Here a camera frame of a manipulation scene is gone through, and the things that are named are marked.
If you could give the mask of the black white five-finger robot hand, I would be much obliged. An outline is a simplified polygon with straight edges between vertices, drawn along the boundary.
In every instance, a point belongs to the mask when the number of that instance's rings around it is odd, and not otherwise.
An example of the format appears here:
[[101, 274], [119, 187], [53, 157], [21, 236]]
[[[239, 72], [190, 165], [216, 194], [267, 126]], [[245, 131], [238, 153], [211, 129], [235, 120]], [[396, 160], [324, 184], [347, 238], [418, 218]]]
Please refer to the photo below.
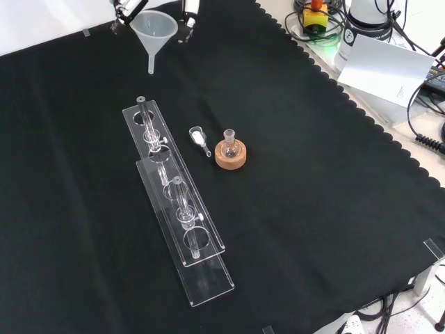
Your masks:
[[[115, 20], [111, 24], [111, 30], [117, 34], [122, 27], [129, 26], [136, 15], [147, 9], [148, 0], [140, 1], [109, 1], [115, 12]], [[194, 26], [199, 13], [200, 1], [180, 1], [181, 18], [177, 20], [178, 32], [175, 40], [178, 43], [187, 43], [193, 34]]]

